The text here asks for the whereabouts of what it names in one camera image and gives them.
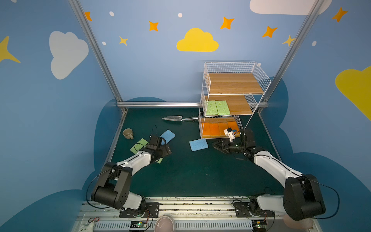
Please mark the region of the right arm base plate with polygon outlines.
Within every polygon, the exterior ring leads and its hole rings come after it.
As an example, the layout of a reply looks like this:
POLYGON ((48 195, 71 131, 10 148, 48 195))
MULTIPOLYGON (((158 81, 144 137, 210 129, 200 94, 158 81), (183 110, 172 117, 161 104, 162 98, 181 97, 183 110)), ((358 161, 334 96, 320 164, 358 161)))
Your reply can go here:
POLYGON ((233 201, 232 205, 237 218, 273 218, 272 211, 261 210, 260 208, 251 206, 250 202, 233 201))

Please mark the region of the white wire wooden shelf rack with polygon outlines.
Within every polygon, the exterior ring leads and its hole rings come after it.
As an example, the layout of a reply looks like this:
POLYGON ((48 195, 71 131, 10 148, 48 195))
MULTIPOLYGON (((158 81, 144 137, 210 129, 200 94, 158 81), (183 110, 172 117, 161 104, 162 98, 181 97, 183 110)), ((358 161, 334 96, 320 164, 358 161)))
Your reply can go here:
MULTIPOLYGON (((204 64, 199 129, 202 138, 203 124, 236 121, 239 128, 245 128, 240 117, 252 118, 265 95, 271 79, 255 61, 207 61, 204 64), (208 101, 227 101, 230 115, 207 116, 208 101)), ((216 139, 227 137, 209 137, 216 139)))

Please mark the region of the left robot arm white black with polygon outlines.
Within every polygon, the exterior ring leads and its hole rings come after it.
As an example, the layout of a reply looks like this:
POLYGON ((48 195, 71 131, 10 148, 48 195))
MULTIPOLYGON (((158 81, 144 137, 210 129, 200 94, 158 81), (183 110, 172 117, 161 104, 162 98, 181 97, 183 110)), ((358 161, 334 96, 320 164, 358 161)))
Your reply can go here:
POLYGON ((163 137, 151 136, 147 145, 138 149, 137 153, 120 162, 106 163, 93 182, 96 185, 91 196, 86 196, 87 203, 91 201, 105 205, 98 209, 129 209, 142 215, 146 211, 145 197, 130 192, 131 180, 134 174, 157 160, 170 155, 171 149, 163 137))

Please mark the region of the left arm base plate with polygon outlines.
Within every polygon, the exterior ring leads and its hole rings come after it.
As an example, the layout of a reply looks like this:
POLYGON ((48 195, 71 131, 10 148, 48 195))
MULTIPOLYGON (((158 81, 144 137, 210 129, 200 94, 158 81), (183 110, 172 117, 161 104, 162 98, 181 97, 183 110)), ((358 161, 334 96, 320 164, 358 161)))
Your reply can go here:
POLYGON ((145 205, 141 205, 137 210, 122 208, 119 218, 158 218, 158 214, 159 203, 146 203, 145 205))

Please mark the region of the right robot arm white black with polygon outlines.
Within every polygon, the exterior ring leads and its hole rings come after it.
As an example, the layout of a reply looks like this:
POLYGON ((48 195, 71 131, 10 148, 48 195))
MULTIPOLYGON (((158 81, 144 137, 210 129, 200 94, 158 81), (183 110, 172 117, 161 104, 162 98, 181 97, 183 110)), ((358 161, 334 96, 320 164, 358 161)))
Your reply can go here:
POLYGON ((231 128, 225 130, 227 138, 213 143, 213 147, 224 154, 243 154, 245 158, 264 169, 284 188, 282 195, 263 194, 253 197, 249 204, 249 212, 258 217, 264 211, 281 212, 293 221, 307 218, 324 219, 325 202, 321 192, 322 184, 311 174, 296 171, 270 152, 257 146, 253 132, 248 129, 239 130, 239 141, 235 141, 236 132, 231 128))

